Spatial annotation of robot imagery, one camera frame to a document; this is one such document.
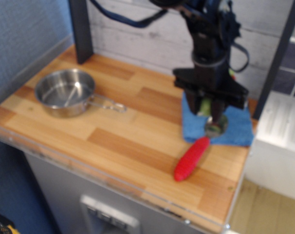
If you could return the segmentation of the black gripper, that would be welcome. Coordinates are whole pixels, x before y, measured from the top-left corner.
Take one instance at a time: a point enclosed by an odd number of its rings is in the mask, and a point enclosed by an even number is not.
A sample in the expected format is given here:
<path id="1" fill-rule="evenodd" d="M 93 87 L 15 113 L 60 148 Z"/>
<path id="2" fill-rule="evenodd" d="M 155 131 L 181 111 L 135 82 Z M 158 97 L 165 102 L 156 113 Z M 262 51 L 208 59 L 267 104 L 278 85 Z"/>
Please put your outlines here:
<path id="1" fill-rule="evenodd" d="M 213 123 L 219 123 L 225 109 L 245 108 L 248 90 L 233 80 L 225 64 L 216 67 L 175 68 L 175 86 L 182 88 L 190 111 L 200 112 L 203 98 L 210 98 Z"/>

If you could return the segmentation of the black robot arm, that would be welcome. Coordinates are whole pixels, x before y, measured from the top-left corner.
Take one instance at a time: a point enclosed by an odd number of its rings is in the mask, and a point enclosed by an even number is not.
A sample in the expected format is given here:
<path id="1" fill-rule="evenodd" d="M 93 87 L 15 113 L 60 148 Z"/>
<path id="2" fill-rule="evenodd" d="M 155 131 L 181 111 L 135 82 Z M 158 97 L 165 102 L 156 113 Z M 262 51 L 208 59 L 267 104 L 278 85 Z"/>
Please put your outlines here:
<path id="1" fill-rule="evenodd" d="M 229 106 L 244 108 L 248 90 L 230 75 L 231 47 L 248 52 L 235 39 L 240 24 L 230 0 L 153 0 L 164 9 L 180 12 L 193 41 L 193 68 L 173 70 L 175 85 L 184 90 L 188 106 L 197 114 L 204 99 L 209 99 L 213 123 L 218 123 Z"/>

